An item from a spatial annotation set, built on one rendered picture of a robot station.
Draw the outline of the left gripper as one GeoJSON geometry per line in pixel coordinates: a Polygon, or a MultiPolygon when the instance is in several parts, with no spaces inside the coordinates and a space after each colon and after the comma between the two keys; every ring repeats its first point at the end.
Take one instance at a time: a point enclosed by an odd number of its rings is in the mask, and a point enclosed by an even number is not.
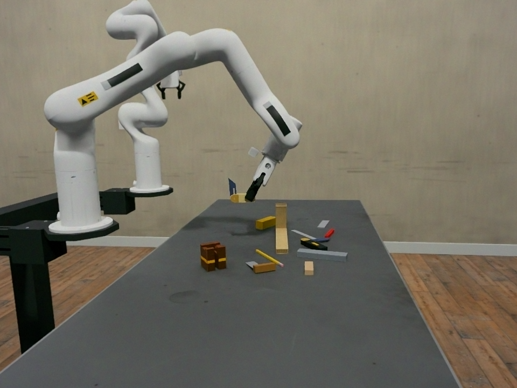
{"type": "Polygon", "coordinates": [[[162,88],[160,88],[160,82],[156,86],[162,93],[162,99],[165,100],[164,91],[166,90],[166,88],[176,88],[178,90],[178,99],[181,99],[181,92],[184,89],[185,85],[185,83],[180,81],[178,70],[176,70],[175,72],[171,73],[170,75],[161,80],[162,88]],[[181,88],[180,84],[182,84],[181,88]]]}

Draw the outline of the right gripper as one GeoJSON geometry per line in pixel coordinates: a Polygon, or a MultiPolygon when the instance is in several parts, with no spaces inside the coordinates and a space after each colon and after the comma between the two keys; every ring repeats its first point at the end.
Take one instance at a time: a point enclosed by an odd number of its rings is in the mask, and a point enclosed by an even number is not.
{"type": "MultiPolygon", "coordinates": [[[[264,154],[263,154],[264,155],[264,154]]],[[[251,186],[249,187],[247,194],[245,195],[245,198],[250,200],[251,202],[255,198],[257,191],[259,190],[261,184],[263,186],[266,186],[275,166],[277,163],[280,163],[279,161],[264,155],[262,161],[260,162],[254,177],[253,182],[251,186]]]]}

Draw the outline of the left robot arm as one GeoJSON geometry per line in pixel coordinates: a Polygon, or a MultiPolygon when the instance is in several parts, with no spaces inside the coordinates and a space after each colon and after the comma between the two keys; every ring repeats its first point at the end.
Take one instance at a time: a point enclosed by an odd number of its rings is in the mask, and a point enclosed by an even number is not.
{"type": "MultiPolygon", "coordinates": [[[[166,31],[147,0],[133,0],[115,11],[106,22],[108,34],[118,40],[136,39],[127,60],[165,37],[166,31]],[[126,15],[126,16],[125,16],[126,15]]],[[[169,189],[162,185],[159,142],[142,128],[162,127],[168,113],[154,86],[140,92],[146,102],[126,103],[118,111],[118,120],[134,143],[136,181],[130,192],[150,193],[169,189]]]]}

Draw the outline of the small light wooden block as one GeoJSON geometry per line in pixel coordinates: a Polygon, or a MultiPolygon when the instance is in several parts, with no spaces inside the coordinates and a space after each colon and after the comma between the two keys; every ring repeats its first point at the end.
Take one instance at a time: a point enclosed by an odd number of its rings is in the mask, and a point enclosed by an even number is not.
{"type": "Polygon", "coordinates": [[[313,275],[313,261],[305,261],[305,275],[313,275]]]}

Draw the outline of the grey rectangular bar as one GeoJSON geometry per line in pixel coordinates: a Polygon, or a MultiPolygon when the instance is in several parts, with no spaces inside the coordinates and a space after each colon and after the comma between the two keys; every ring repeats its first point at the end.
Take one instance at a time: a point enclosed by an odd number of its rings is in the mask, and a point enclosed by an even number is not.
{"type": "Polygon", "coordinates": [[[347,254],[348,253],[344,253],[344,252],[310,250],[310,249],[303,249],[303,248],[300,248],[297,251],[297,257],[344,261],[344,262],[346,262],[346,260],[347,260],[347,254]]]}

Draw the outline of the brown wooden slotted block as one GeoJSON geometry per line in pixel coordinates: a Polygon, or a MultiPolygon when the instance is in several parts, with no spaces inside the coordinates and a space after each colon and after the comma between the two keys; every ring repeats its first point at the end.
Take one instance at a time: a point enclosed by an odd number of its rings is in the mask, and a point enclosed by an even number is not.
{"type": "Polygon", "coordinates": [[[215,267],[226,268],[226,246],[221,246],[219,241],[200,244],[200,254],[201,266],[208,272],[215,271],[215,267]]]}

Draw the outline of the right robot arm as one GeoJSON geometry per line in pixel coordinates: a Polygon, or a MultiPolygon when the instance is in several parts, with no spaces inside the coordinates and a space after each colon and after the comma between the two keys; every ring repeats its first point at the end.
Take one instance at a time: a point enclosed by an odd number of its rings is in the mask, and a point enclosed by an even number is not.
{"type": "Polygon", "coordinates": [[[95,157],[95,118],[161,81],[176,70],[221,61],[254,111],[271,130],[262,151],[283,161],[299,143],[302,123],[273,95],[239,37],[231,30],[209,29],[192,36],[173,32],[101,75],[53,93],[44,114],[55,128],[54,167],[59,211],[53,233],[83,233],[106,228],[101,216],[95,157]],[[197,50],[197,52],[196,52],[197,50]],[[190,64],[191,63],[191,64],[190,64]]]}

